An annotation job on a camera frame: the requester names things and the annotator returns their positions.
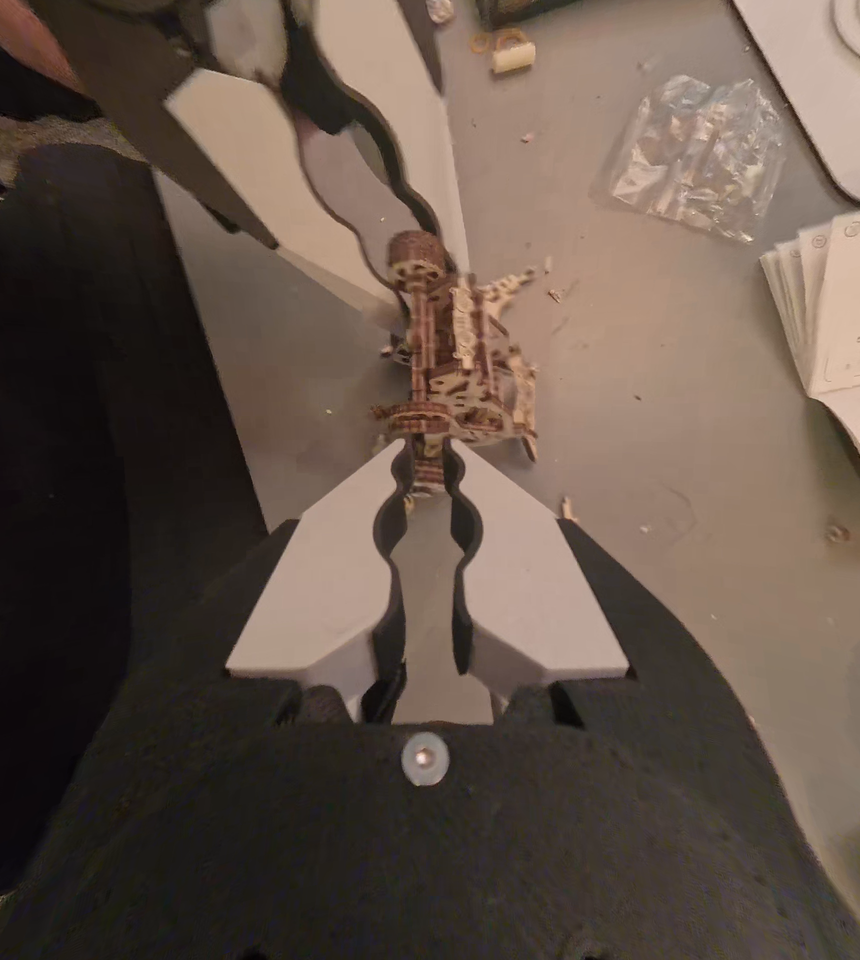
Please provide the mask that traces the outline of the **person's left hand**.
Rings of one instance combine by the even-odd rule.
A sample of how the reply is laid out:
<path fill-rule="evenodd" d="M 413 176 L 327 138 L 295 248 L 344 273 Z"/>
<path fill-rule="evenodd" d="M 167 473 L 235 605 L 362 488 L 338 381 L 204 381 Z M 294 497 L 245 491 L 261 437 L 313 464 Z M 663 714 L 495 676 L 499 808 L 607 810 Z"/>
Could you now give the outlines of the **person's left hand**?
<path fill-rule="evenodd" d="M 64 89 L 88 96 L 64 50 L 28 3 L 0 1 L 0 48 Z"/>

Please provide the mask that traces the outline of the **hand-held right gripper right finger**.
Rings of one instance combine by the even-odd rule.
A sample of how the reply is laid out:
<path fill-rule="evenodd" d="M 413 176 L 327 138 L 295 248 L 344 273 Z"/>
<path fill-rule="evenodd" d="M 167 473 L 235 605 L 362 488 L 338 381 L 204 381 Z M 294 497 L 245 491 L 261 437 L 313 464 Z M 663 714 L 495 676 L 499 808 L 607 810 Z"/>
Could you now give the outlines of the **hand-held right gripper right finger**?
<path fill-rule="evenodd" d="M 631 670 L 553 510 L 466 443 L 445 446 L 453 661 L 503 704 L 518 690 Z"/>

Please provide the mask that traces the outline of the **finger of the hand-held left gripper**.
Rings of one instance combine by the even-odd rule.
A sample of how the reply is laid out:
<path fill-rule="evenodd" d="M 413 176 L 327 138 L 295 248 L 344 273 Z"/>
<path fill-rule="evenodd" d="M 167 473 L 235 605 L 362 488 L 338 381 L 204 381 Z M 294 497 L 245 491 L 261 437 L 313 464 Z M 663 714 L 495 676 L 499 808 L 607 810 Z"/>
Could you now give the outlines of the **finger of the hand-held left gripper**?
<path fill-rule="evenodd" d="M 165 106 L 267 229 L 280 258 L 376 326 L 401 325 L 400 300 L 377 279 L 359 235 L 317 196 L 274 91 L 197 67 Z"/>
<path fill-rule="evenodd" d="M 321 57 L 348 96 L 362 105 L 388 180 L 456 266 L 470 269 L 446 99 L 424 58 L 435 49 L 423 2 L 313 2 Z"/>

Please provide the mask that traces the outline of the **instruction booklet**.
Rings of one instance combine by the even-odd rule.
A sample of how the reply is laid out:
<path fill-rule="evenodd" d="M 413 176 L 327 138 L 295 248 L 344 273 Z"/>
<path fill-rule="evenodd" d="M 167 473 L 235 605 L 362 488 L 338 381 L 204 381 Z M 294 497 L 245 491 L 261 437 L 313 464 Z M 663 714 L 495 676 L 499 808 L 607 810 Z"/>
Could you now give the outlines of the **instruction booklet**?
<path fill-rule="evenodd" d="M 759 262 L 802 389 L 860 456 L 860 210 L 800 230 Z"/>

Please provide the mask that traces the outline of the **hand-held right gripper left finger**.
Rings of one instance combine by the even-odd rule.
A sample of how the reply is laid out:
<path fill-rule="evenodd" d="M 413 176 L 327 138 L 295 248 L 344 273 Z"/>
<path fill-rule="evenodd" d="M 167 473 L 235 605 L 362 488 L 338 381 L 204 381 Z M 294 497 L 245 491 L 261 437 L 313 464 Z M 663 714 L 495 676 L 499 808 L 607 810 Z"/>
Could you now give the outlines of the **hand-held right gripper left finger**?
<path fill-rule="evenodd" d="M 406 684 L 392 554 L 407 532 L 410 443 L 392 441 L 299 520 L 226 663 L 242 679 L 340 694 L 353 719 L 391 719 Z"/>

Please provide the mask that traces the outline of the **wooden buggy model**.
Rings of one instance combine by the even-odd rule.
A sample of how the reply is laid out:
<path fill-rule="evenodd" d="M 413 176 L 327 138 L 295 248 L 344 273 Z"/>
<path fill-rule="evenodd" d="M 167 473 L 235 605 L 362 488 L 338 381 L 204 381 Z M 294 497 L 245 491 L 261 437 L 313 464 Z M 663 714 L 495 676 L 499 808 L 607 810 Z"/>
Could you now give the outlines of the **wooden buggy model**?
<path fill-rule="evenodd" d="M 501 316 L 537 270 L 529 267 L 481 284 L 473 273 L 460 272 L 450 263 L 437 309 L 439 361 L 432 372 L 433 395 L 452 418 L 444 442 L 487 447 L 517 441 L 535 463 L 537 368 L 512 340 Z M 399 347 L 405 334 L 393 337 L 383 354 L 409 370 Z"/>

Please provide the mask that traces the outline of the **clear plastic bag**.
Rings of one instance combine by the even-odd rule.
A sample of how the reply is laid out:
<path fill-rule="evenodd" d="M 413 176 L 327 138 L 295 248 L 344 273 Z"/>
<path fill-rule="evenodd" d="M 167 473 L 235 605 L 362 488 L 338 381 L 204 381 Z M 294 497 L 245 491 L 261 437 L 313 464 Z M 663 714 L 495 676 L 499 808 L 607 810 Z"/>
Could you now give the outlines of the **clear plastic bag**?
<path fill-rule="evenodd" d="M 602 186 L 635 212 L 750 244 L 784 168 L 786 135 L 784 115 L 754 80 L 677 74 L 641 99 Z"/>

